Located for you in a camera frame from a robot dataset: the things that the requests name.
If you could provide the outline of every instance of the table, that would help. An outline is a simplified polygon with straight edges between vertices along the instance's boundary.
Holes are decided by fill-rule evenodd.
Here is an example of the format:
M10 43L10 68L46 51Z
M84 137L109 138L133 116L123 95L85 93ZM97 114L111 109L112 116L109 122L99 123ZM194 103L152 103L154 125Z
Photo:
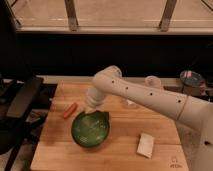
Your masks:
M110 133L93 149L77 145L71 136L75 116L84 110L87 82L58 83L31 164L32 171L188 171L174 122L143 106L109 95L100 110L110 113ZM77 102L68 119L62 113ZM141 132L155 137L151 159L136 153Z

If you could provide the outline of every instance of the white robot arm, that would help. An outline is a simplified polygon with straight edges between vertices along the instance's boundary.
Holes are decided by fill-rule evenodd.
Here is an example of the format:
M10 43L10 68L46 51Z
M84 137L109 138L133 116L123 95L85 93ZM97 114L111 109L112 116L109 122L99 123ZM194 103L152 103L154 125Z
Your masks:
M116 66L98 72L86 95L89 107L103 103L114 94L157 111L201 133L200 147L193 171L213 170L213 104L188 95L127 82Z

